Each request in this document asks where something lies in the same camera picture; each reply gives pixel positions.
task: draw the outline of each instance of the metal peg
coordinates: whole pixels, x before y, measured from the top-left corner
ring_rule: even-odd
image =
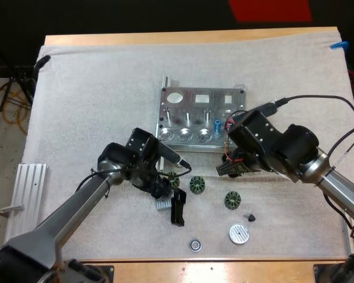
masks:
[[[11,211],[23,211],[24,210],[24,205],[20,203],[19,205],[11,205],[11,206],[6,206],[2,209],[0,209],[0,216],[3,216],[5,218],[9,217],[9,213]]]

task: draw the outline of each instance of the round metal disc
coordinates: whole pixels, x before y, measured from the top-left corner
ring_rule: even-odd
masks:
[[[236,245],[241,245],[249,240],[248,229],[242,224],[235,224],[230,229],[230,238]]]
[[[199,240],[195,239],[190,242],[189,247],[192,252],[199,252],[202,248],[202,244]]]

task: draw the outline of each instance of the circular hole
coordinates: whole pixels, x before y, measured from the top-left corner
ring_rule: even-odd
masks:
[[[179,103],[179,102],[181,102],[182,98],[183,98],[183,96],[181,93],[171,93],[170,95],[168,95],[168,97],[166,99],[170,103]]]

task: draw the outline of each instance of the aluminum fixture plate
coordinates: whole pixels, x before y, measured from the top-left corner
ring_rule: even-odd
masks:
[[[156,135],[177,151],[223,152],[227,138],[224,123],[232,112],[245,110],[245,96],[244,85],[238,88],[162,87]],[[215,119],[221,121],[219,133],[214,132]]]
[[[40,221],[40,206],[47,164],[19,164],[11,206],[23,204],[24,210],[9,212],[4,243],[33,230]]]

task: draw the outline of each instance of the small black part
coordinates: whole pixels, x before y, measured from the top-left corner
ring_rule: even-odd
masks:
[[[249,221],[249,222],[255,221],[255,217],[254,217],[253,214],[250,214],[250,215],[248,216],[248,221]]]
[[[183,219],[183,205],[186,203],[186,193],[177,188],[174,192],[174,197],[172,197],[172,211],[171,211],[171,222],[174,225],[182,227],[185,225]]]

